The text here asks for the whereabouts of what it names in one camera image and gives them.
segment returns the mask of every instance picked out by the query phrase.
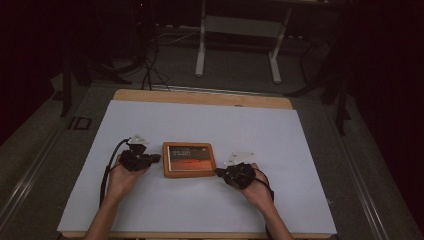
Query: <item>cable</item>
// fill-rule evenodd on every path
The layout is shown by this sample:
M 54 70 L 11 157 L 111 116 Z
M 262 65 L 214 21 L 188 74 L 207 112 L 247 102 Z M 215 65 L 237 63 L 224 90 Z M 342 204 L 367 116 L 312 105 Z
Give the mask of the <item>cable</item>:
M 161 35 L 158 36 L 158 38 L 161 37 L 165 37 L 165 36 L 181 36 L 181 35 L 188 35 L 188 34 L 195 34 L 198 33 L 199 31 L 195 31 L 195 32 L 191 32 L 191 33 L 183 33 L 183 32 L 175 32 L 175 33 L 163 33 Z
M 113 170 L 114 168 L 116 168 L 117 166 L 119 166 L 119 165 L 121 165 L 121 163 L 118 163 L 118 164 L 116 164 L 115 166 L 113 166 L 113 167 L 109 170 L 109 172 L 112 172 L 112 170 Z
M 105 197 L 105 193 L 106 193 L 106 182 L 107 182 L 107 179 L 108 179 L 109 173 L 110 173 L 110 171 L 114 168 L 114 167 L 113 167 L 113 168 L 111 169 L 113 159 L 115 159 L 115 154 L 116 154 L 116 152 L 118 151 L 118 149 L 121 147 L 121 145 L 122 145 L 123 143 L 127 143 L 129 140 L 130 140 L 130 139 L 124 139 L 124 140 L 122 140 L 122 141 L 121 141 L 121 142 L 120 142 L 120 143 L 116 146 L 115 150 L 113 151 L 112 156 L 110 157 L 109 164 L 108 164 L 108 165 L 106 166 L 106 168 L 105 168 L 105 172 L 104 172 L 104 174 L 103 174 L 102 184 L 101 184 L 101 186 L 100 186 L 100 203 L 99 203 L 99 206 L 100 206 L 100 205 L 102 205 L 103 199 L 104 199 L 104 197 Z
M 177 38 L 177 39 L 175 39 L 175 40 L 172 40 L 172 41 L 170 41 L 170 42 L 166 42 L 166 43 L 159 43 L 160 45 L 169 45 L 169 44 L 172 44 L 172 43 L 176 43 L 176 42 L 178 42 L 178 41 L 180 41 L 180 40 L 183 40 L 184 38 L 188 38 L 188 37 L 191 37 L 191 36 L 193 36 L 193 35 L 196 35 L 197 33 L 199 33 L 200 31 L 196 31 L 196 32 L 193 32 L 193 33 L 189 33 L 189 34 L 187 34 L 187 35 L 185 35 L 185 36 L 182 36 L 182 37 L 180 37 L 180 38 Z
M 264 181 L 262 181 L 262 180 L 260 180 L 260 179 L 258 179 L 258 178 L 254 178 L 254 180 L 255 181 L 257 181 L 257 182 L 260 182 L 260 183 L 262 183 L 267 189 L 268 189 L 268 191 L 269 191 L 269 194 L 271 195 L 271 199 L 272 199 L 272 201 L 274 202 L 274 191 L 271 189 L 271 185 L 270 185 L 270 183 L 269 183 L 269 181 L 268 181 L 268 177 L 265 175 L 265 173 L 264 172 L 262 172 L 261 170 L 259 170 L 259 169 L 257 169 L 257 168 L 253 168 L 255 171 L 259 171 L 260 173 L 262 173 L 262 175 L 264 175 L 264 177 L 265 177 L 265 179 L 266 179 L 266 181 L 267 181 L 267 183 L 266 182 L 264 182 Z M 266 232 L 266 236 L 268 237 L 268 239 L 270 239 L 270 240 L 273 240 L 273 238 L 272 238 L 272 235 L 271 235 L 271 233 L 269 232 L 269 229 L 268 229 L 268 227 L 266 226 L 266 224 L 265 224 L 265 232 Z
M 151 62 L 151 65 L 150 66 L 149 66 L 148 61 L 147 61 L 147 58 L 146 58 L 145 63 L 146 63 L 146 66 L 147 66 L 147 72 L 146 72 L 146 74 L 143 77 L 143 81 L 141 82 L 141 90 L 144 90 L 144 84 L 146 83 L 146 79 L 147 78 L 149 80 L 150 90 L 152 90 L 152 85 L 151 85 L 151 82 L 150 82 L 150 70 L 151 70 L 151 68 L 153 67 L 153 65 L 156 62 L 158 53 L 157 53 L 157 50 L 155 48 L 153 48 L 152 46 L 149 46 L 149 47 L 153 49 L 153 52 L 155 53 L 155 57 L 153 58 L 153 61 Z
M 168 89 L 168 91 L 171 91 L 171 89 L 169 88 L 169 86 L 167 84 L 168 81 L 169 81 L 169 76 L 164 74 L 164 73 L 159 72 L 157 70 L 157 68 L 153 65 L 152 65 L 152 69 L 156 73 L 156 76 L 159 78 L 160 83 L 157 83 L 157 84 L 165 85 L 165 87 Z

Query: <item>white poster board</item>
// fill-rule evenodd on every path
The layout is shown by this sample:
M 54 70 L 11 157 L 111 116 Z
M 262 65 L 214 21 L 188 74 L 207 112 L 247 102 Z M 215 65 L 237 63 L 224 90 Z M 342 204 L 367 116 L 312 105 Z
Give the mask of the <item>white poster board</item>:
M 111 101 L 68 200 L 60 232 L 84 232 L 99 204 L 104 169 L 123 139 L 140 134 L 146 153 L 163 142 L 206 142 L 217 167 L 232 151 L 254 152 L 275 192 L 275 205 L 292 233 L 336 229 L 295 110 Z M 118 151 L 128 149 L 124 144 Z M 112 231 L 263 233 L 260 213 L 218 177 L 168 179 L 162 160 L 152 165 L 121 203 Z

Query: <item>hand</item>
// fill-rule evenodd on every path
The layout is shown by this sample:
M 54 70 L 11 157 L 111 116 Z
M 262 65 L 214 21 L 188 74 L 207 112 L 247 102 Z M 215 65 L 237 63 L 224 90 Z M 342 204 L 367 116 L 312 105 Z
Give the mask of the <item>hand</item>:
M 121 201 L 132 189 L 138 177 L 143 175 L 148 168 L 130 172 L 119 163 L 118 156 L 115 165 L 111 168 L 109 175 L 109 184 L 105 198 L 112 198 L 116 201 Z
M 259 169 L 256 163 L 252 163 L 251 166 L 253 168 Z M 257 179 L 262 180 L 268 184 L 267 179 L 262 172 L 256 170 L 255 172 Z M 250 204 L 252 204 L 261 212 L 264 212 L 270 207 L 274 206 L 268 188 L 258 181 L 253 180 L 253 182 L 247 188 L 239 191 L 244 195 Z

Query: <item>white table leg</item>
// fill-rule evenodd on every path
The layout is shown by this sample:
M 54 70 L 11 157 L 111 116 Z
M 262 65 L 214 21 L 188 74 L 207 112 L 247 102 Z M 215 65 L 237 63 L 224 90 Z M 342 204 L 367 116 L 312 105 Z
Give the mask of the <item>white table leg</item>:
M 269 52 L 269 63 L 271 65 L 272 78 L 274 80 L 274 83 L 276 84 L 281 83 L 280 70 L 278 69 L 277 63 L 277 55 L 280 51 L 281 43 L 283 42 L 284 33 L 286 32 L 291 12 L 291 8 L 287 9 L 284 22 L 281 24 L 280 32 L 278 34 L 277 44 L 275 45 L 274 50 L 272 52 Z
M 200 46 L 197 54 L 196 77 L 203 76 L 203 66 L 205 64 L 205 18 L 206 18 L 206 0 L 202 0 L 202 18 L 200 20 Z

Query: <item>electronic device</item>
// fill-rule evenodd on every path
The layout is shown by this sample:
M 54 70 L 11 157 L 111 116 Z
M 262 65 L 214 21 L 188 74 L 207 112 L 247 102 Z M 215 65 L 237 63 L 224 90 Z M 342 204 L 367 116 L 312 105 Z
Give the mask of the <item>electronic device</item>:
M 127 142 L 130 149 L 121 153 L 119 163 L 130 172 L 146 169 L 152 163 L 158 163 L 161 158 L 160 154 L 144 154 L 147 147 L 143 143 L 146 144 L 148 141 L 135 135 Z
M 216 168 L 215 173 L 228 185 L 243 190 L 256 179 L 255 169 L 250 164 L 244 163 L 253 156 L 254 153 L 233 152 L 228 162 L 224 162 L 227 168 Z
M 105 193 L 106 193 L 106 183 L 109 177 L 109 173 L 118 165 L 112 167 L 113 159 L 115 159 L 115 154 L 123 143 L 126 143 L 129 146 L 129 150 L 124 150 L 121 153 L 119 158 L 119 164 L 121 164 L 128 171 L 139 171 L 146 169 L 152 165 L 152 163 L 159 162 L 161 155 L 160 154 L 144 154 L 146 151 L 146 146 L 149 141 L 142 138 L 140 135 L 134 135 L 131 138 L 122 140 L 112 153 L 112 156 L 109 160 L 109 164 L 105 168 L 103 174 L 103 180 L 100 186 L 100 205 L 103 202 Z

